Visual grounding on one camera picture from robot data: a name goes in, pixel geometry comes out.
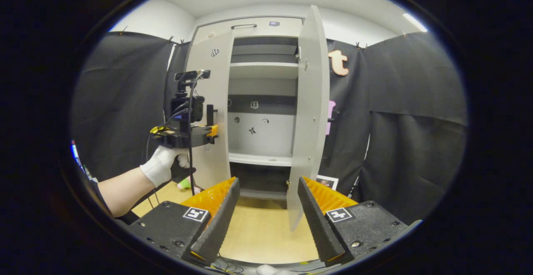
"picture frame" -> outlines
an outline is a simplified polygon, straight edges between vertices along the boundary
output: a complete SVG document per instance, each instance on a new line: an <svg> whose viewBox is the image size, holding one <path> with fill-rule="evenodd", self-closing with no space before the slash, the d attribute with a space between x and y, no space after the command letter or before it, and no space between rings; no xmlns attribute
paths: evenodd
<svg viewBox="0 0 533 275"><path fill-rule="evenodd" d="M337 190L337 183L339 183L338 178L328 177L328 176L322 176L322 175L316 175L317 182L324 184L325 186L331 188L332 190Z"/></svg>

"white shelf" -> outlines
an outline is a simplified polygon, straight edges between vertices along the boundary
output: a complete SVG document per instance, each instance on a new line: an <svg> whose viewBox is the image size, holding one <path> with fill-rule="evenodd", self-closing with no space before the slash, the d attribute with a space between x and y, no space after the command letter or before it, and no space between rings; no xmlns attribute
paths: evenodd
<svg viewBox="0 0 533 275"><path fill-rule="evenodd" d="M291 62L235 62L230 64L230 79L296 79L298 64Z"/></svg>
<svg viewBox="0 0 533 275"><path fill-rule="evenodd" d="M241 188L240 196L245 198L268 199L268 200L287 200L287 192L267 192Z"/></svg>
<svg viewBox="0 0 533 275"><path fill-rule="evenodd" d="M262 155L249 155L241 153L229 153L231 163L247 163L248 165L275 165L278 167L291 167L292 157L269 157Z"/></svg>

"floor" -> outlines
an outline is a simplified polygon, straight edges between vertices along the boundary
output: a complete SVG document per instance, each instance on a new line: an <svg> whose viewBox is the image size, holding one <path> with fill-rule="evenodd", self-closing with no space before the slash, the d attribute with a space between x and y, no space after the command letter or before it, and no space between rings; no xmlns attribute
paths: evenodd
<svg viewBox="0 0 533 275"><path fill-rule="evenodd" d="M190 190L180 191L169 182L157 192L159 201L181 203L192 196ZM157 204L155 195L150 197ZM152 209L148 199L132 211L144 216ZM235 207L228 232L220 248L221 256L232 260L261 264L286 264L318 259L307 220L295 231L289 231L287 210L272 200L240 198Z"/></svg>

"hand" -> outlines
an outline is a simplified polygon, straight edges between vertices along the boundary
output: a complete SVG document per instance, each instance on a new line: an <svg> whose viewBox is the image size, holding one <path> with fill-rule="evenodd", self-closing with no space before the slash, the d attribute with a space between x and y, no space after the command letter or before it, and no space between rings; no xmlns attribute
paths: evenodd
<svg viewBox="0 0 533 275"><path fill-rule="evenodd" d="M141 171L157 188L171 179L170 167L173 165L176 156L180 167L188 168L190 166L187 152L187 149L159 146L150 160L140 166Z"/></svg>

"screw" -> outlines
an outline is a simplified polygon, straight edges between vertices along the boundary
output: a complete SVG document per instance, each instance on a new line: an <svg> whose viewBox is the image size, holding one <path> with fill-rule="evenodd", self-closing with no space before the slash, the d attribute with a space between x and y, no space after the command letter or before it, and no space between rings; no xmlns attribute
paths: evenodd
<svg viewBox="0 0 533 275"><path fill-rule="evenodd" d="M183 248L185 244L182 241L174 241L174 245L176 245L179 248Z"/></svg>

